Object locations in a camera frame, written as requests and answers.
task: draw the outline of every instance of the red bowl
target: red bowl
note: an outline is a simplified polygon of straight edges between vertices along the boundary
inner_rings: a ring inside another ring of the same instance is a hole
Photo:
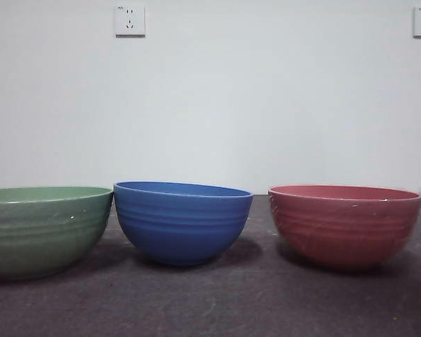
[[[268,191],[279,234],[315,263],[365,270],[398,253],[421,206],[418,193],[376,187],[275,186]]]

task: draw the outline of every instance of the white wall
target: white wall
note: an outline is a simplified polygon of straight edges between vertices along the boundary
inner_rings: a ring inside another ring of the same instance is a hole
[[[0,0],[0,187],[421,192],[421,1],[139,1],[146,39],[120,4]]]

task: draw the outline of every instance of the bowl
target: bowl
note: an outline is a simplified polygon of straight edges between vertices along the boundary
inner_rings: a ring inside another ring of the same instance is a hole
[[[421,195],[337,185],[285,185],[269,192],[279,234],[323,266],[366,270],[398,253],[410,239]]]
[[[232,188],[148,181],[117,183],[114,197],[127,238],[168,265],[197,265],[229,248],[253,200]]]
[[[111,201],[98,187],[0,190],[0,277],[42,277],[78,260],[105,231]]]

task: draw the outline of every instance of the dark floor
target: dark floor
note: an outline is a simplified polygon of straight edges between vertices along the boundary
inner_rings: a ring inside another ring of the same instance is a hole
[[[6,336],[421,336],[421,214],[407,247],[361,274],[297,257],[277,236],[266,196],[231,248],[193,268],[147,260],[112,214],[70,269],[0,282]]]

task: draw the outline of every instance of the green bowl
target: green bowl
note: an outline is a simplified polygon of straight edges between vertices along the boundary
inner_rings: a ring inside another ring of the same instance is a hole
[[[0,277],[42,277],[78,260],[105,231],[111,202],[99,187],[0,190]]]

